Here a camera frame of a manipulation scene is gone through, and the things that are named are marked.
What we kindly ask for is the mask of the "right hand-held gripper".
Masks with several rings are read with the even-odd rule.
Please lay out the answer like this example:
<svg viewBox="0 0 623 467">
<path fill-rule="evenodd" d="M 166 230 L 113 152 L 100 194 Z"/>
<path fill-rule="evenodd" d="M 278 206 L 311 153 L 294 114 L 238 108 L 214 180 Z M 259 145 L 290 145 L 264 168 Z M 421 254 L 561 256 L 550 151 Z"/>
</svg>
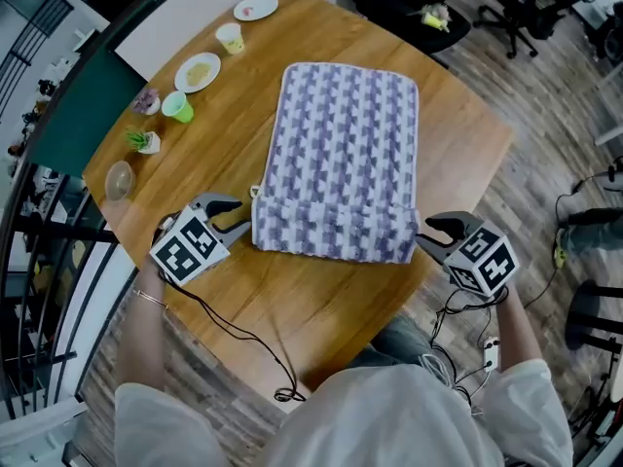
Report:
<svg viewBox="0 0 623 467">
<path fill-rule="evenodd" d="M 418 234 L 419 248 L 438 265 L 443 265 L 444 271 L 462 290 L 490 298 L 519 269 L 519 260 L 507 235 L 490 221 L 476 219 L 475 224 L 468 227 L 466 211 L 447 211 L 426 218 L 425 223 L 452 241 L 444 243 Z"/>
</svg>

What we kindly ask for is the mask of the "purple white patterned towel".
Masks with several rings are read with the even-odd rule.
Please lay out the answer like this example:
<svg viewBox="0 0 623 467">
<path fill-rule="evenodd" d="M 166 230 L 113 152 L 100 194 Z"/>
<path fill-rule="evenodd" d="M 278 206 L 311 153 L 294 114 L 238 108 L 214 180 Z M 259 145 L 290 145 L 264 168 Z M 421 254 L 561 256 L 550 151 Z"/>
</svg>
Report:
<svg viewBox="0 0 623 467">
<path fill-rule="evenodd" d="M 419 90 L 402 74 L 329 62 L 286 67 L 262 182 L 260 250 L 408 264 L 417 248 Z"/>
</svg>

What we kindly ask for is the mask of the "person's left forearm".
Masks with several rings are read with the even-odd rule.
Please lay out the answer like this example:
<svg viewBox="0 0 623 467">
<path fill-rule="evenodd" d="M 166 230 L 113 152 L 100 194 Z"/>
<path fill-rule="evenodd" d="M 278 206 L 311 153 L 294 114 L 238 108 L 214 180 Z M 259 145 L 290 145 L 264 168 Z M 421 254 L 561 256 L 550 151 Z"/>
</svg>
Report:
<svg viewBox="0 0 623 467">
<path fill-rule="evenodd" d="M 122 323 L 117 354 L 119 384 L 165 388 L 165 311 L 165 282 L 158 265 L 148 256 L 133 283 Z"/>
</svg>

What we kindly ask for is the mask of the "green plant in white pot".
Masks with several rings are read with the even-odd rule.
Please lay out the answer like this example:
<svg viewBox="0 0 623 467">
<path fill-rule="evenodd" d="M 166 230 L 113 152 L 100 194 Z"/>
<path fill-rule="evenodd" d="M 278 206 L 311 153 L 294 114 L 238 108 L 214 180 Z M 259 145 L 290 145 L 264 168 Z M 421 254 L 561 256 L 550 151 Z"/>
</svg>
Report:
<svg viewBox="0 0 623 467">
<path fill-rule="evenodd" d="M 159 153 L 161 139 L 154 131 L 130 130 L 126 133 L 128 146 L 137 153 L 154 155 Z"/>
</svg>

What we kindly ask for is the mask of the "person's grey jeans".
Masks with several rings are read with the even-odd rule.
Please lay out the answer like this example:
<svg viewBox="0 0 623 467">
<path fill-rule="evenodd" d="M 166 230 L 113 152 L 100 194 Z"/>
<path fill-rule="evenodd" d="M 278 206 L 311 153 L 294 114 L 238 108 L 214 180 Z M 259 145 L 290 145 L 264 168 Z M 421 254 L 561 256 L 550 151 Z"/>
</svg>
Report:
<svg viewBox="0 0 623 467">
<path fill-rule="evenodd" d="M 424 379 L 450 383 L 446 365 L 408 316 L 388 322 L 343 370 L 346 377 L 381 381 Z"/>
</svg>

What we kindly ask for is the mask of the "clear beige bowl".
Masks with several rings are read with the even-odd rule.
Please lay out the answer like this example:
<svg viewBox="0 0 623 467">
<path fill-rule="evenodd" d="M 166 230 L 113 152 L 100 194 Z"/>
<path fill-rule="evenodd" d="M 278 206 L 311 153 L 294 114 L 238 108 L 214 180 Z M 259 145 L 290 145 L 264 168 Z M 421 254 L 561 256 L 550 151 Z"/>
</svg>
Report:
<svg viewBox="0 0 623 467">
<path fill-rule="evenodd" d="M 105 195 L 111 201 L 128 198 L 134 188 L 135 175 L 126 161 L 115 162 L 105 178 Z"/>
</svg>

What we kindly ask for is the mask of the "green plastic cup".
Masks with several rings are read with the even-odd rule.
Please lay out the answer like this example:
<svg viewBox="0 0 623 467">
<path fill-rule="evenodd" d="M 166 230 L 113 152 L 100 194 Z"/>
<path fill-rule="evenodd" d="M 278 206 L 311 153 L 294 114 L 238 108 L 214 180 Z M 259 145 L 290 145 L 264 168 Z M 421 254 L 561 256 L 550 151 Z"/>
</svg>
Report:
<svg viewBox="0 0 623 467">
<path fill-rule="evenodd" d="M 161 111 L 166 117 L 188 124 L 194 118 L 194 108 L 187 95 L 179 90 L 168 94 L 162 102 Z"/>
</svg>

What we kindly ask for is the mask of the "yellow crumbly food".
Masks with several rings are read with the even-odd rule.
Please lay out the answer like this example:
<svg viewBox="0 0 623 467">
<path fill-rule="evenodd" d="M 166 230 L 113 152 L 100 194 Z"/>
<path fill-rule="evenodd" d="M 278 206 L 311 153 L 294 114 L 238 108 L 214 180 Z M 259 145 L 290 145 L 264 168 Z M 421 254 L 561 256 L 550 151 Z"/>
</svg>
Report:
<svg viewBox="0 0 623 467">
<path fill-rule="evenodd" d="M 189 87 L 195 87 L 204 81 L 209 75 L 211 66 L 209 63 L 196 62 L 186 71 L 186 81 Z"/>
</svg>

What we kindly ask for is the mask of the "white plate with yellow food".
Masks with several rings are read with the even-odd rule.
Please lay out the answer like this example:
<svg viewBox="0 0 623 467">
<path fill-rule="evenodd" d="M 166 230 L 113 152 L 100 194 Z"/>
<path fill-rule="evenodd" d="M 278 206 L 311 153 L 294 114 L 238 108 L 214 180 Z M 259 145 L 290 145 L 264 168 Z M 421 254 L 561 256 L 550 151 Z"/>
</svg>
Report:
<svg viewBox="0 0 623 467">
<path fill-rule="evenodd" d="M 209 63 L 211 66 L 209 75 L 204 78 L 204 81 L 195 86 L 189 87 L 186 81 L 186 71 L 196 62 Z M 196 54 L 188 58 L 177 70 L 174 78 L 174 85 L 177 90 L 184 93 L 194 93 L 206 88 L 219 74 L 221 68 L 221 60 L 218 55 L 213 53 L 201 53 Z"/>
</svg>

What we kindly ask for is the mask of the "black round stool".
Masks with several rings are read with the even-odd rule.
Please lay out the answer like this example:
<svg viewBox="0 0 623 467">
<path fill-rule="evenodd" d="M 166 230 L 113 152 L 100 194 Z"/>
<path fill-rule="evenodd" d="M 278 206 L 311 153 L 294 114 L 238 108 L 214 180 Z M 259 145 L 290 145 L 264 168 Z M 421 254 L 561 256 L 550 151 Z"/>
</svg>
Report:
<svg viewBox="0 0 623 467">
<path fill-rule="evenodd" d="M 576 289 L 569 305 L 564 333 L 570 351 L 577 351 L 584 345 L 612 355 L 619 355 L 623 350 L 623 344 L 616 338 L 606 340 L 593 335 L 594 330 L 599 330 L 623 336 L 623 321 L 599 316 L 602 298 L 623 302 L 623 287 L 601 286 L 595 280 L 588 279 Z"/>
</svg>

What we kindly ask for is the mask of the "white grey hand-held device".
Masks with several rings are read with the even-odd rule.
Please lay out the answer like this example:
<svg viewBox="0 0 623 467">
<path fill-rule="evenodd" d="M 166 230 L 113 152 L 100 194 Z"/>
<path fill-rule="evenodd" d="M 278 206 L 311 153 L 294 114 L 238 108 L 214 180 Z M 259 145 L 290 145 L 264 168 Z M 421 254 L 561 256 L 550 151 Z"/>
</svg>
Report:
<svg viewBox="0 0 623 467">
<path fill-rule="evenodd" d="M 608 167 L 607 181 L 603 187 L 609 192 L 623 193 L 623 156 L 617 157 Z"/>
</svg>

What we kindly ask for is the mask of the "green partition panel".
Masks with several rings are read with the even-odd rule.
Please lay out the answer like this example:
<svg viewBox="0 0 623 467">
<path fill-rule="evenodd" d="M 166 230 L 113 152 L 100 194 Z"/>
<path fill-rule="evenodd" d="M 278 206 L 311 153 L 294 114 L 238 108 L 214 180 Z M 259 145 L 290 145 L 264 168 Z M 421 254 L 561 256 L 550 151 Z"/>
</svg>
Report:
<svg viewBox="0 0 623 467">
<path fill-rule="evenodd" d="M 30 162 L 80 177 L 101 141 L 146 85 L 118 55 L 97 50 L 65 79 L 57 104 L 27 153 Z"/>
</svg>

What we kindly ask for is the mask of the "white desk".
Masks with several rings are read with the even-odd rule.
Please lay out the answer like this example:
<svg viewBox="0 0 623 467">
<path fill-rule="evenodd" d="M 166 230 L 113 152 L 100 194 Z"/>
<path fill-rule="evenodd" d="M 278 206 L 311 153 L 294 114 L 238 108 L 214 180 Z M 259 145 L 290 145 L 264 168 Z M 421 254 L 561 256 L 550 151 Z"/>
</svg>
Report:
<svg viewBox="0 0 623 467">
<path fill-rule="evenodd" d="M 597 82 L 596 89 L 597 90 L 602 89 L 608 82 L 612 81 L 617 75 L 619 75 L 622 72 L 623 72 L 623 61 L 618 63 L 607 75 L 605 75 L 603 78 L 601 78 Z M 623 124 L 616 126 L 602 133 L 598 137 L 596 137 L 594 140 L 594 145 L 603 146 L 606 142 L 621 135 L 623 135 Z"/>
</svg>

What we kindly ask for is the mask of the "person's white shirt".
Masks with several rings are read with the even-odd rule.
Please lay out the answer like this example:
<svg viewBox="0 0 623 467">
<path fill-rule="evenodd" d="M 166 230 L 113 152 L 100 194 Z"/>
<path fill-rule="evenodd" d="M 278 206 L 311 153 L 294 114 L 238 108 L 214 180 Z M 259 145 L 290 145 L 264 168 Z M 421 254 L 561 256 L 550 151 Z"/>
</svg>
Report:
<svg viewBox="0 0 623 467">
<path fill-rule="evenodd" d="M 115 394 L 118 467 L 228 467 L 210 423 L 151 387 Z M 545 362 L 518 364 L 485 389 L 481 417 L 417 365 L 353 368 L 325 381 L 253 467 L 572 467 L 568 423 Z"/>
</svg>

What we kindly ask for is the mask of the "white partition panel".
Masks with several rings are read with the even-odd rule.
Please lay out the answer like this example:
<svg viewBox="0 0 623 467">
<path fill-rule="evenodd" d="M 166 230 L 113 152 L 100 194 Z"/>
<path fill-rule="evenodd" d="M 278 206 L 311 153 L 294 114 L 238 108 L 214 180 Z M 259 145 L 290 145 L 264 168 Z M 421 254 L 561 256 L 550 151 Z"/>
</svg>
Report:
<svg viewBox="0 0 623 467">
<path fill-rule="evenodd" d="M 186 43 L 239 1 L 166 0 L 131 31 L 116 53 L 149 81 Z"/>
</svg>

